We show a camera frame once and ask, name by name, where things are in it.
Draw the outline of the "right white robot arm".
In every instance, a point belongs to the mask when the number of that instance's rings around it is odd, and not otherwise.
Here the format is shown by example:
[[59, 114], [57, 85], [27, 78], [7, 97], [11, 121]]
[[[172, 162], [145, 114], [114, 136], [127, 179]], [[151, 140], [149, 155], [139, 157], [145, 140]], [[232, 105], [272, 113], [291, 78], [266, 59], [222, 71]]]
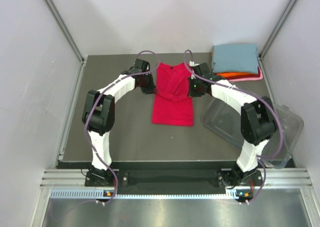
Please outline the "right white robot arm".
[[205, 62], [195, 64], [190, 61], [185, 67], [191, 73], [188, 78], [190, 97], [211, 95], [239, 114], [244, 141], [231, 173], [237, 184], [245, 185], [256, 172], [263, 149], [279, 127], [271, 100], [240, 89], [215, 75]]

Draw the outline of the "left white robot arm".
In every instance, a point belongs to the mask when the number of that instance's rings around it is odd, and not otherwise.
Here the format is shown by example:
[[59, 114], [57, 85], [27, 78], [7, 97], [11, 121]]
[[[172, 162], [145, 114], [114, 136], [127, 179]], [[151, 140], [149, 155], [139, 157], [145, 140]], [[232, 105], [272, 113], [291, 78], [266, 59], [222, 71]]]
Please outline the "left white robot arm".
[[110, 133], [115, 123], [115, 106], [124, 95], [140, 88], [144, 94], [154, 94], [156, 86], [150, 63], [136, 59], [134, 65], [123, 71], [117, 79], [104, 88], [87, 93], [82, 122], [85, 137], [89, 137], [92, 162], [86, 174], [86, 187], [106, 187], [116, 184], [111, 169]]

